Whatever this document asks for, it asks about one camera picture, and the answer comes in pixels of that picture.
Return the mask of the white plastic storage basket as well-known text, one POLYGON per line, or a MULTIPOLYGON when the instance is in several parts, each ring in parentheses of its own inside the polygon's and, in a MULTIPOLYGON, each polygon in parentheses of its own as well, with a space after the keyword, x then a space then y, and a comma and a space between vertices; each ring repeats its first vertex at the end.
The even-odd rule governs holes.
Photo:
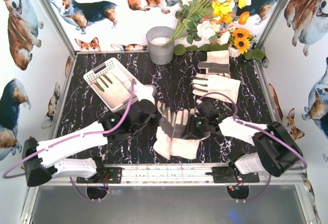
POLYGON ((131 94, 137 101, 137 93, 147 88, 114 57, 84 74, 84 80, 112 112, 124 109, 131 94))

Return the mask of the white glove grey palm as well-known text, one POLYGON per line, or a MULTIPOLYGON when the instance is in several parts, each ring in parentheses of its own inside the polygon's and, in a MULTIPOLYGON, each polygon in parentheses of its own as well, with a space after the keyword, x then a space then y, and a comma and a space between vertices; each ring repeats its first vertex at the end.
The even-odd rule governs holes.
POLYGON ((176 113, 172 112, 170 107, 166 107, 166 104, 161 101, 157 102, 157 111, 161 115, 161 118, 159 119, 156 142, 153 148, 162 157, 170 159, 176 113))

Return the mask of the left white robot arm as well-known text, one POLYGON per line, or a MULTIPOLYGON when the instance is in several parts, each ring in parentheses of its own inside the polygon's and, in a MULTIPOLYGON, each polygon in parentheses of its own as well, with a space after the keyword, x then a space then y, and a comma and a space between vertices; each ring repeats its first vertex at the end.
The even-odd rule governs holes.
POLYGON ((110 113, 87 127, 47 141, 30 138, 23 148, 23 167, 29 187, 41 186, 58 177, 83 178, 99 183, 108 170, 99 157, 72 159, 72 155, 111 141, 135 137, 144 127, 158 121, 159 112, 153 101, 142 99, 125 110, 110 113))

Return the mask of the white glove long cuff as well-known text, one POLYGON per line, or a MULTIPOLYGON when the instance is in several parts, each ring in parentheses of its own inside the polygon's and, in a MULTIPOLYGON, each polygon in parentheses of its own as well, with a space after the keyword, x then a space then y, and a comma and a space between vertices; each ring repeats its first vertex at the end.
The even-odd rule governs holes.
POLYGON ((121 106, 130 97, 131 81, 122 83, 112 72, 100 75, 92 87, 110 109, 121 106))

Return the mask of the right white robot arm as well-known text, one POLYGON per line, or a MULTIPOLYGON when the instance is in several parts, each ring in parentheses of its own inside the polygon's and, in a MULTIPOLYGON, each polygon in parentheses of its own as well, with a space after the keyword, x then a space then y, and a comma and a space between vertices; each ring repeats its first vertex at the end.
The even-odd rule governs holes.
POLYGON ((234 115, 218 113, 208 101, 199 103, 189 114, 183 139, 202 139, 218 134, 232 137, 255 147, 256 151, 238 157, 233 165, 242 174, 267 172, 274 177, 292 170, 301 161, 307 167, 303 154, 285 127, 279 122, 255 124, 237 119, 234 115))

